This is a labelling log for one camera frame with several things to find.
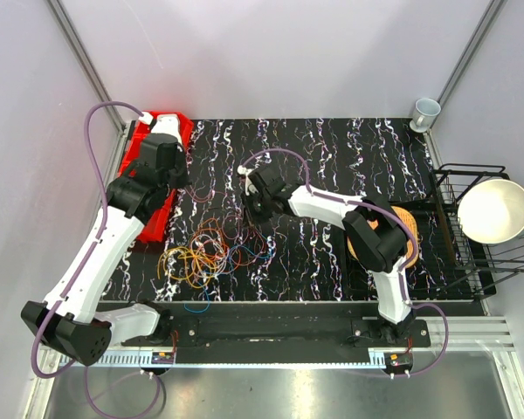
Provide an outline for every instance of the white bowl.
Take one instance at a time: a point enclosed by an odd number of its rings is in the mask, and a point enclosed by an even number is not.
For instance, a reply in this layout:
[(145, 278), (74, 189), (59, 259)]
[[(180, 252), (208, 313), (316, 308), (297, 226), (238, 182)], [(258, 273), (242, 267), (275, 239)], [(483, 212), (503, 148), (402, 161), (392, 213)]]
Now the white bowl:
[(504, 243), (524, 233), (524, 188), (505, 179), (479, 183), (462, 198), (458, 218), (471, 240)]

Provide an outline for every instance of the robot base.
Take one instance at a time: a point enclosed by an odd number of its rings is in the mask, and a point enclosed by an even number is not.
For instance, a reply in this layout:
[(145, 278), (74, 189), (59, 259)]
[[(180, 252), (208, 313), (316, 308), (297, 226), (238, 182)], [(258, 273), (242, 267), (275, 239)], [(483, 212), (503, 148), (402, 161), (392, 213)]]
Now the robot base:
[(403, 332), (383, 319), (357, 319), (351, 322), (354, 347), (430, 347), (431, 338), (425, 320), (415, 319)]

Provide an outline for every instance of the white cable clip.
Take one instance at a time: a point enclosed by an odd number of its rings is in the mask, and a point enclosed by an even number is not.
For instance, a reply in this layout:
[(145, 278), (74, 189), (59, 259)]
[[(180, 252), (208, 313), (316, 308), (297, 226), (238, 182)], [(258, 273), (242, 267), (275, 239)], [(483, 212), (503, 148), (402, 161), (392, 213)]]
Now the white cable clip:
[(138, 121), (146, 125), (151, 125), (151, 122), (154, 120), (153, 115), (149, 112), (142, 112), (142, 113), (143, 115), (140, 118), (138, 118)]

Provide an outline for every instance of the metal frame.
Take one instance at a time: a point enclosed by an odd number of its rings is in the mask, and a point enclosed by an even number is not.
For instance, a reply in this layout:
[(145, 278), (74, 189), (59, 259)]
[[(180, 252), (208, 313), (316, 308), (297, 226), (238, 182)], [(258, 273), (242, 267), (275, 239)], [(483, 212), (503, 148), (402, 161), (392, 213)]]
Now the metal frame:
[[(63, 5), (61, 0), (45, 0), (45, 3), (49, 7), (54, 20), (59, 25), (60, 30), (65, 36), (65, 40), (70, 46), (74, 57), (78, 60), (81, 69), (89, 81), (89, 84), (97, 94), (97, 97), (101, 102), (111, 100), (108, 94), (105, 84), (101, 80), (97, 69), (93, 65), (92, 60), (89, 58), (89, 54), (86, 51), (75, 26), (66, 11), (66, 7)], [(108, 117), (114, 125), (114, 128), (120, 133), (124, 127), (124, 120), (121, 118), (119, 112), (113, 107), (108, 106), (105, 108)]]
[[(462, 231), (456, 213), (459, 201), (471, 188), (488, 179), (509, 179), (503, 166), (475, 164), (445, 164), (431, 173), (431, 193), (435, 196), (439, 221), (445, 235), (449, 259), (457, 270), (468, 272), (445, 289), (478, 274), (481, 287), (474, 291), (475, 298), (484, 299), (494, 294), (490, 290), (519, 273), (524, 273), (524, 234), (505, 245), (476, 244)], [(453, 246), (458, 246), (457, 258)], [(490, 272), (505, 273), (503, 278), (494, 279)]]
[[(443, 322), (438, 317), (423, 317), (431, 333), (431, 348), (437, 351), (444, 340), (445, 332)], [(488, 352), (493, 357), (501, 386), (513, 419), (524, 419), (524, 376), (508, 326), (503, 317), (457, 317), (448, 319), (451, 331), (449, 337), (449, 352)], [(415, 352), (431, 351), (431, 348), (415, 348)], [(151, 351), (171, 352), (172, 347), (113, 347), (104, 355), (105, 362), (98, 367), (137, 367), (135, 356), (147, 358)], [(376, 369), (380, 367), (381, 353), (385, 349), (373, 348), (369, 352), (375, 357), (375, 365), (365, 368)], [(62, 361), (62, 355), (51, 349), (43, 349), (40, 357), (41, 365), (45, 372), (56, 370)], [(179, 366), (178, 362), (172, 367), (214, 367), (213, 365), (188, 365)], [(344, 369), (345, 365), (333, 364), (289, 364), (273, 366), (271, 364), (221, 364), (220, 368), (293, 368), (293, 369)], [(24, 419), (43, 419), (52, 392), (54, 379), (36, 379), (31, 389), (30, 399), (25, 409)]]
[(483, 40), (493, 26), (494, 22), (497, 20), (497, 17), (499, 16), (500, 11), (506, 2), (507, 0), (491, 0), (491, 2), (487, 5), (486, 11), (483, 13), (483, 16), (473, 31), (472, 37), (465, 46), (458, 63), (454, 67), (454, 70), (452, 70), (451, 77), (446, 82), (443, 91), (440, 93), (440, 96), (438, 96), (437, 102), (441, 107), (445, 107), (446, 102), (451, 97), (459, 81), (462, 79), (462, 76), (472, 62), (476, 52), (481, 47)]
[[(424, 139), (425, 139), (425, 144), (427, 144), (427, 148), (429, 149), (429, 153), (430, 153), (430, 156), (431, 156), (433, 167), (434, 168), (440, 168), (441, 166), (444, 165), (444, 162), (443, 162), (443, 159), (440, 156), (440, 152), (438, 150), (437, 142), (435, 141), (435, 137), (433, 135), (433, 132), (431, 130), (426, 131), (424, 133)], [(474, 276), (472, 276), (468, 280), (469, 281), (474, 281), (477, 284), (480, 284), (479, 277), (478, 277), (477, 274), (475, 274)], [(489, 310), (489, 305), (487, 304), (486, 299), (481, 299), (479, 302), (480, 302), (480, 304), (481, 304), (481, 306), (483, 308), (484, 315), (489, 316), (491, 312)]]

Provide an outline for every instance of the cable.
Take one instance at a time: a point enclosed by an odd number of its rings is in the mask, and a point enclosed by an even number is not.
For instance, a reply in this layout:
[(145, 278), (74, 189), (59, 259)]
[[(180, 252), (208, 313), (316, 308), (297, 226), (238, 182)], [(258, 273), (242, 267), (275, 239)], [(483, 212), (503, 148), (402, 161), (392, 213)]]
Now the cable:
[(194, 314), (200, 314), (200, 313), (205, 313), (208, 311), (208, 309), (210, 308), (210, 295), (208, 294), (208, 287), (205, 286), (203, 288), (203, 293), (205, 294), (206, 296), (206, 301), (208, 302), (208, 305), (206, 307), (204, 307), (202, 310), (192, 310), (191, 308), (188, 308), (186, 306), (186, 303), (184, 303), (184, 310), (186, 310), (187, 312), (191, 312), (191, 313), (194, 313)]
[(411, 336), (408, 338), (408, 348), (405, 350), (405, 352), (402, 355), (409, 354), (411, 352), (411, 349), (413, 348), (413, 339)]
[(224, 220), (221, 222), (221, 231), (224, 233), (224, 236), (226, 239), (228, 240), (236, 240), (238, 239), (238, 237), (240, 236), (240, 227), (237, 228), (237, 234), (235, 235), (235, 237), (229, 237), (225, 234), (225, 221), (229, 218), (235, 218), (237, 221), (243, 221), (243, 218), (241, 216), (238, 216), (237, 214), (228, 214), (225, 216)]
[(86, 369), (84, 369), (84, 390), (86, 393), (87, 403), (89, 404), (89, 406), (91, 406), (91, 409), (93, 409), (93, 411), (97, 415), (106, 417), (106, 419), (141, 419), (145, 417), (151, 411), (151, 409), (154, 408), (155, 404), (157, 403), (157, 400), (159, 399), (159, 394), (161, 393), (161, 387), (162, 387), (161, 379), (155, 374), (150, 374), (149, 375), (150, 377), (155, 378), (155, 382), (157, 383), (157, 390), (155, 391), (154, 399), (149, 404), (149, 406), (147, 406), (143, 412), (141, 412), (139, 415), (136, 415), (136, 416), (126, 416), (126, 417), (111, 416), (103, 412), (101, 409), (99, 409), (97, 405), (94, 403), (93, 398), (91, 397), (91, 394), (89, 393), (89, 381), (88, 381), (88, 376), (87, 376), (88, 372), (89, 372), (89, 367), (86, 367)]
[[(97, 112), (102, 107), (106, 106), (124, 106), (128, 109), (132, 109), (134, 112), (138, 113), (140, 116), (143, 115), (143, 112), (140, 111), (138, 108), (129, 105), (125, 102), (119, 102), (119, 101), (109, 101), (109, 102), (101, 102), (95, 106), (93, 106), (89, 112), (87, 112), (86, 118), (84, 120), (84, 141), (86, 144), (86, 150), (87, 154), (89, 155), (89, 161), (91, 162), (93, 172), (95, 174), (95, 179), (97, 180), (97, 184), (99, 185), (100, 190), (100, 199), (101, 199), (101, 208), (102, 208), (102, 218), (101, 218), (101, 224), (99, 227), (99, 230), (97, 231), (97, 234), (95, 235), (95, 238), (97, 241), (94, 241), (89, 246), (89, 249), (87, 249), (86, 254), (79, 262), (78, 267), (74, 271), (72, 277), (66, 284), (66, 287), (62, 293), (60, 293), (60, 297), (63, 299), (66, 298), (66, 295), (68, 295), (68, 292), (72, 289), (72, 286), (78, 279), (80, 273), (83, 271), (84, 266), (86, 266), (87, 261), (93, 254), (93, 251), (95, 250), (95, 247), (97, 247), (97, 243), (99, 242), (99, 239), (101, 238), (101, 235), (103, 234), (103, 231), (105, 230), (105, 227), (107, 226), (107, 191), (105, 190), (105, 185), (103, 183), (103, 176), (101, 175), (101, 171), (99, 169), (99, 164), (97, 164), (97, 159), (95, 158), (95, 154), (93, 153), (93, 149), (91, 146), (91, 137), (89, 134), (89, 124), (91, 121), (91, 117), (95, 112)], [(31, 369), (33, 370), (33, 373), (39, 378), (53, 378), (58, 376), (59, 374), (62, 374), (64, 371), (66, 371), (74, 362), (75, 360), (70, 360), (66, 365), (64, 365), (61, 369), (58, 371), (55, 371), (54, 373), (44, 373), (41, 371), (41, 369), (38, 366), (38, 346), (41, 343), (41, 340), (43, 339), (43, 336), (45, 334), (45, 330), (48, 327), (49, 323), (51, 322), (52, 316), (54, 316), (54, 313), (59, 309), (60, 305), (62, 304), (63, 300), (58, 300), (55, 302), (49, 312), (46, 314), (45, 319), (41, 323), (41, 326), (37, 330), (37, 333), (35, 334), (35, 340), (33, 341), (33, 345), (31, 346)]]
[[(224, 218), (228, 220), (235, 217), (237, 221), (242, 222), (242, 217), (231, 214)], [(251, 232), (255, 233), (257, 242), (262, 240), (262, 250), (258, 254), (254, 253), (251, 249), (246, 247), (243, 243), (249, 238)], [(211, 217), (203, 221), (192, 235), (188, 247), (177, 246), (174, 248), (167, 249), (160, 257), (157, 262), (157, 277), (161, 279), (162, 271), (165, 276), (171, 280), (186, 281), (191, 288), (200, 290), (203, 289), (207, 294), (207, 287), (213, 278), (216, 278), (220, 274), (229, 274), (235, 271), (240, 266), (248, 266), (254, 263), (255, 260), (262, 258), (268, 259), (270, 256), (263, 256), (264, 248), (267, 247), (265, 237), (256, 229), (249, 230), (248, 235), (245, 239), (241, 238), (240, 243), (230, 248), (225, 242), (225, 239), (236, 240), (240, 234), (235, 237), (228, 237), (225, 235), (222, 228), (219, 226), (219, 222), (216, 218)], [(238, 261), (233, 259), (233, 255), (244, 249), (252, 258), (246, 263), (242, 263), (241, 254), (239, 252)], [(184, 262), (184, 276), (177, 277), (173, 272), (175, 268), (173, 264), (176, 260), (182, 260)], [(198, 284), (198, 280), (202, 279), (203, 283)]]
[[(130, 373), (130, 374), (126, 374), (126, 375), (123, 375), (121, 378), (119, 378), (117, 381), (111, 383), (107, 388), (105, 388), (103, 391), (101, 391), (100, 393), (98, 393), (97, 395), (94, 395), (92, 397), (92, 400), (94, 402), (96, 402), (97, 400), (99, 400), (102, 396), (106, 395), (109, 391), (111, 391), (113, 388), (115, 387), (118, 387), (119, 384), (122, 384), (124, 381), (132, 378), (132, 377), (136, 377), (137, 375), (141, 375), (143, 374), (142, 371), (134, 371), (133, 373)], [(84, 400), (82, 402), (76, 400), (77, 399), (77, 396), (74, 394), (74, 390), (73, 390), (73, 385), (68, 382), (68, 391), (70, 393), (70, 396), (72, 397), (72, 401), (74, 404), (78, 404), (78, 405), (83, 405), (83, 404), (87, 404), (87, 400)]]
[(197, 195), (196, 191), (191, 188), (191, 187), (188, 187), (188, 188), (184, 188), (184, 190), (186, 191), (187, 194), (190, 195), (190, 197), (192, 198), (192, 201), (196, 202), (196, 203), (207, 203), (208, 201), (210, 201), (216, 194), (221, 194), (221, 195), (225, 195), (223, 192), (219, 192), (219, 191), (216, 191), (216, 190), (211, 190), (208, 195), (206, 195), (204, 198), (201, 198)]
[(173, 355), (173, 363), (175, 363), (176, 344), (178, 343), (178, 331), (176, 329), (171, 333), (171, 340), (173, 341), (173, 352), (171, 354)]
[(256, 157), (258, 157), (260, 155), (265, 155), (266, 153), (275, 153), (275, 152), (280, 152), (280, 153), (285, 153), (285, 154), (292, 155), (292, 156), (296, 157), (301, 162), (301, 164), (303, 165), (303, 169), (305, 171), (305, 187), (307, 188), (308, 192), (311, 195), (319, 196), (320, 198), (328, 199), (329, 201), (333, 201), (333, 202), (336, 202), (336, 203), (347, 203), (347, 204), (351, 204), (351, 205), (362, 206), (363, 208), (367, 208), (369, 210), (373, 210), (373, 211), (376, 211), (376, 212), (378, 212), (378, 213), (380, 213), (380, 214), (382, 214), (384, 216), (387, 216), (389, 219), (391, 219), (392, 221), (396, 222), (400, 226), (400, 228), (402, 229), (402, 231), (404, 232), (406, 237), (411, 241), (411, 244), (412, 244), (412, 247), (413, 247), (411, 255), (410, 255), (409, 258), (406, 258), (406, 260), (403, 262), (403, 264), (400, 265), (400, 270), (398, 272), (398, 281), (399, 281), (400, 289), (402, 291), (402, 299), (406, 302), (406, 304), (408, 304), (409, 306), (412, 306), (415, 310), (419, 310), (419, 309), (424, 308), (424, 307), (433, 308), (443, 318), (443, 322), (445, 323), (445, 342), (443, 343), (443, 347), (441, 348), (440, 354), (432, 362), (432, 364), (430, 364), (430, 366), (428, 366), (428, 367), (426, 367), (426, 368), (424, 368), (424, 369), (422, 369), (420, 371), (417, 371), (416, 373), (413, 373), (412, 375), (421, 375), (421, 374), (424, 374), (427, 371), (431, 370), (445, 356), (446, 348), (448, 347), (448, 338), (449, 338), (448, 320), (447, 320), (447, 318), (445, 316), (445, 313), (436, 304), (423, 303), (423, 304), (419, 304), (419, 305), (416, 305), (416, 306), (413, 306), (411, 304), (410, 298), (409, 298), (408, 293), (406, 291), (406, 281), (404, 281), (403, 274), (402, 274), (403, 269), (417, 255), (417, 240), (413, 236), (413, 234), (411, 234), (410, 229), (408, 229), (408, 227), (403, 223), (402, 220), (400, 220), (400, 218), (398, 216), (390, 214), (385, 209), (376, 207), (375, 205), (372, 205), (370, 203), (364, 203), (364, 202), (355, 201), (355, 200), (344, 201), (343, 199), (341, 199), (340, 197), (337, 197), (337, 196), (331, 196), (331, 195), (328, 195), (326, 193), (322, 193), (320, 191), (313, 191), (312, 188), (311, 188), (311, 185), (310, 185), (310, 174), (309, 174), (309, 169), (308, 169), (308, 163), (307, 163), (307, 161), (305, 159), (303, 159), (303, 157), (301, 155), (299, 155), (298, 153), (295, 153), (294, 151), (287, 150), (287, 149), (284, 149), (284, 148), (268, 148), (266, 150), (258, 151), (254, 155), (250, 156), (248, 159), (246, 159), (241, 164), (241, 166), (246, 167), (246, 165), (249, 162), (251, 162), (252, 160), (254, 160)]

